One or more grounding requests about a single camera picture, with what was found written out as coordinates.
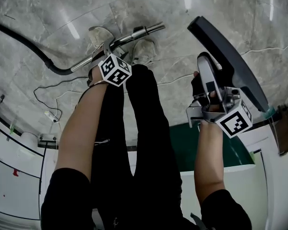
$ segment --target black pants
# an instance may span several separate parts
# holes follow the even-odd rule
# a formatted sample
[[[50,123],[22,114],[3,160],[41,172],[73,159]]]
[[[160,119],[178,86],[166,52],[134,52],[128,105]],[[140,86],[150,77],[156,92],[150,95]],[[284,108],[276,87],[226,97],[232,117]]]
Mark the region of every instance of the black pants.
[[[156,80],[143,65],[132,66],[126,87],[138,126],[137,164],[131,174],[123,122],[123,87],[109,85],[102,104],[91,185],[106,229],[140,229],[182,218],[181,178],[170,142],[168,120]]]

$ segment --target green surface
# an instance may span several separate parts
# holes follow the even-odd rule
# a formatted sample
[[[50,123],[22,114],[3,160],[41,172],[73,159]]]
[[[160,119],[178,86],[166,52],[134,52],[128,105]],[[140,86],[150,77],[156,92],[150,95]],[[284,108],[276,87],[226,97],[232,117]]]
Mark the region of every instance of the green surface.
[[[170,136],[179,171],[193,171],[199,137],[197,125],[193,128],[189,128],[189,124],[171,126]],[[254,164],[240,139],[238,137],[229,139],[224,133],[223,161],[224,167]]]

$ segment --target fiducial marker cube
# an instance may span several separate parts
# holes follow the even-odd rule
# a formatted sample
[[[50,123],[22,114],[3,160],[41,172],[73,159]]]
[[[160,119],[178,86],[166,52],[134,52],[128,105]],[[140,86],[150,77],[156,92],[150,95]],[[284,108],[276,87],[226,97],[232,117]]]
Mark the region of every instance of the fiducial marker cube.
[[[252,114],[242,99],[231,108],[229,113],[216,121],[221,129],[233,138],[252,127]]]
[[[100,61],[98,66],[103,80],[117,87],[132,75],[131,66],[114,54],[110,54],[104,61]]]

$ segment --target marble floor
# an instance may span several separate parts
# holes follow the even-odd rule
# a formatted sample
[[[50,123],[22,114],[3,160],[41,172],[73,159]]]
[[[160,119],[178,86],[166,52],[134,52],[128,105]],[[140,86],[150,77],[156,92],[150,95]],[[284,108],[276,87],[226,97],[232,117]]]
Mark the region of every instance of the marble floor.
[[[200,15],[241,54],[288,46],[288,0],[0,0],[0,22],[35,41],[63,69],[94,50],[87,35],[91,26],[104,26],[118,37],[133,27],[163,21],[166,29],[150,35],[157,46],[150,68],[160,84],[160,99],[170,125],[187,122],[191,75],[197,67],[197,55],[204,50],[187,26]],[[288,98],[288,48],[249,52],[243,58],[270,104],[283,103]],[[84,68],[70,76],[58,76],[32,51],[0,32],[0,96],[6,95],[0,114],[23,130],[60,136],[60,127],[44,115],[48,109],[34,98],[33,90],[84,76],[86,71]],[[55,98],[67,90],[85,89],[85,80],[77,80],[38,90],[37,95],[55,107]],[[78,98],[77,93],[67,93],[58,99],[63,110],[61,129]],[[260,115],[254,107],[251,110]],[[135,140],[136,123],[127,94],[124,120],[126,139]]]

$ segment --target shoe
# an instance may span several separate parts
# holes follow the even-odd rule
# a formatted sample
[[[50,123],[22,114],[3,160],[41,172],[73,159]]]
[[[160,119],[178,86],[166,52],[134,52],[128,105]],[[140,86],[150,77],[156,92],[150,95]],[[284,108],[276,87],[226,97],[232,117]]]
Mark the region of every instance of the shoe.
[[[139,40],[133,48],[133,58],[131,65],[141,64],[151,65],[156,56],[155,43],[149,39]]]
[[[99,47],[107,39],[113,37],[113,34],[109,30],[100,26],[94,26],[88,29],[88,35],[95,48]]]

